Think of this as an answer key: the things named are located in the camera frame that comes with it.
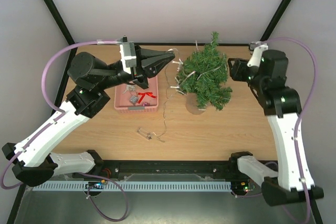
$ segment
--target artificial pine tree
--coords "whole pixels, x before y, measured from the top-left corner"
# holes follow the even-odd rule
[[[224,87],[228,77],[227,59],[217,50],[218,33],[212,32],[211,43],[203,51],[195,51],[188,57],[177,74],[180,90],[184,93],[196,93],[197,106],[205,108],[207,104],[222,110],[231,98],[232,89]]]

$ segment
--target red bow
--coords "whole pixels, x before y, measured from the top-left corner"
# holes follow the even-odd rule
[[[152,92],[146,92],[146,93],[138,93],[139,95],[142,95],[142,97],[139,99],[138,103],[140,104],[140,102],[142,101],[142,99],[145,97],[145,95],[148,95],[152,98],[156,98],[156,96],[153,95]]]

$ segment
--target black metal frame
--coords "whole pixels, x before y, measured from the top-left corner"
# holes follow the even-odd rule
[[[63,21],[63,18],[61,17],[55,3],[53,0],[44,0],[46,6],[48,7],[50,13],[52,14],[55,22],[57,23],[60,31],[64,35],[67,43],[69,45],[72,45],[75,43],[74,39],[72,38],[70,31],[68,30],[65,22]],[[286,8],[288,7],[291,0],[282,0],[279,7],[277,8],[275,14],[273,15],[273,18],[271,19],[269,25],[267,26],[263,36],[260,40],[267,40],[275,27],[277,26],[278,22],[280,21],[280,18],[284,14]],[[193,46],[195,44],[193,43],[138,43],[138,45],[165,45],[165,46]],[[248,46],[247,44],[219,44],[220,46]],[[77,50],[73,49],[70,52],[69,59],[67,61],[61,84],[56,96],[55,105],[59,106],[62,102],[64,92],[66,89],[66,85],[68,82],[68,75],[67,71],[70,66],[70,63],[73,59],[73,57],[76,55]],[[112,177],[121,178],[121,176],[126,176],[129,173],[135,173],[137,172],[153,172],[153,168],[155,168],[156,173],[165,173],[170,170],[173,171],[176,169],[176,166],[179,167],[180,172],[188,172],[192,174],[199,174],[199,175],[205,175],[209,174],[214,178],[226,178],[233,182],[240,182],[242,180],[246,180],[247,176],[244,174],[241,174],[238,177],[235,177],[236,175],[230,174],[228,172],[228,161],[106,161],[106,166],[112,170]],[[15,222],[15,218],[23,197],[23,194],[25,192],[25,185],[21,185],[18,191],[18,194],[15,198],[11,213],[9,215],[9,219],[7,221],[7,224],[12,224]],[[317,204],[314,200],[311,201],[311,209],[313,213],[313,217],[315,219],[315,222],[317,224],[322,224],[322,219],[319,213],[319,209],[317,207]]]

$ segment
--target wooden table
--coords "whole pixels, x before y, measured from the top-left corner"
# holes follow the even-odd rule
[[[171,46],[142,46],[154,50],[168,50]],[[189,56],[194,46],[176,47],[181,59]],[[247,47],[219,47],[228,57],[250,57]],[[107,64],[120,59],[119,47],[112,45],[84,46],[86,51]],[[167,76],[175,83],[176,64],[170,64]],[[120,114],[113,107],[114,90],[106,90],[111,101],[93,119],[74,130],[54,150],[77,153],[96,150],[103,159],[120,160],[227,160],[232,152],[250,151],[257,159],[277,160],[274,139],[262,108],[246,83],[228,80],[233,89],[232,99],[222,111],[209,107],[201,115],[192,115],[185,108],[185,96],[177,94],[166,104],[167,132],[157,140],[148,141],[137,133],[141,126],[161,134],[164,130],[163,103],[168,87],[164,71],[159,79],[159,108],[157,112]],[[75,84],[69,79],[65,95]]]

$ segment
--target pink basket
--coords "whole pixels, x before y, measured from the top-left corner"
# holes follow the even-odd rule
[[[127,91],[125,94],[123,92],[126,89],[126,84],[122,84],[116,86],[116,91],[114,95],[114,108],[120,113],[136,113],[136,112],[155,112],[157,111],[157,107],[159,106],[159,89],[157,85],[157,76],[151,79],[148,79],[149,88],[148,89],[141,89],[137,86],[136,91],[132,91],[132,94],[135,92],[138,93],[145,93],[145,92],[152,92],[156,98],[152,98],[149,95],[145,95],[142,99],[140,104],[132,105],[130,102],[130,98],[132,94]],[[143,106],[142,104],[147,102],[150,106]]]

